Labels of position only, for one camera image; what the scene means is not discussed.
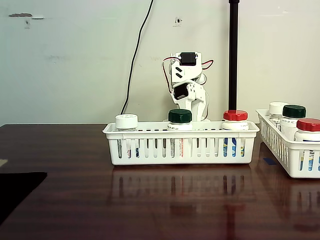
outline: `wooden table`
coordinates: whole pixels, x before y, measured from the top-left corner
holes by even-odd
[[[320,181],[290,179],[259,137],[249,165],[113,167],[103,128],[0,127],[0,199],[34,189],[0,240],[320,239]]]

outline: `basket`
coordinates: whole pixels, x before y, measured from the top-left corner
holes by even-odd
[[[316,142],[296,142],[287,139],[269,120],[267,109],[256,110],[261,124],[263,142],[274,154],[282,167],[292,178],[320,178],[320,144]],[[309,159],[313,159],[309,168]]]
[[[115,123],[102,131],[109,141],[113,165],[248,164],[259,128],[221,130],[223,121],[193,122],[192,131],[167,131],[169,122],[139,122],[137,131],[117,131]],[[241,147],[233,149],[233,141]]]

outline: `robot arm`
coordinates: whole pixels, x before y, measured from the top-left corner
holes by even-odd
[[[192,112],[192,121],[200,122],[206,108],[206,91],[199,83],[186,80],[173,87],[172,100],[180,109]]]
[[[202,73],[202,55],[199,52],[178,52],[171,57],[179,59],[171,61],[169,70],[172,100],[180,109],[192,112],[192,121],[200,122],[207,105],[207,92],[202,86],[207,81]]]

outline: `blue tape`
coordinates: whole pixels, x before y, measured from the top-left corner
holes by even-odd
[[[271,158],[265,157],[263,160],[265,160],[268,165],[277,165]]]

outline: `wall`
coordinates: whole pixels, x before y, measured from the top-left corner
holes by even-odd
[[[109,123],[125,100],[130,61],[149,0],[2,0],[0,126]],[[127,112],[161,121],[174,108],[161,70],[170,53],[215,59],[206,71],[209,118],[228,103],[228,0],[155,0],[132,76]],[[15,13],[43,20],[8,17]],[[317,111],[318,0],[241,0],[238,106],[271,101]],[[175,27],[175,18],[182,19]]]

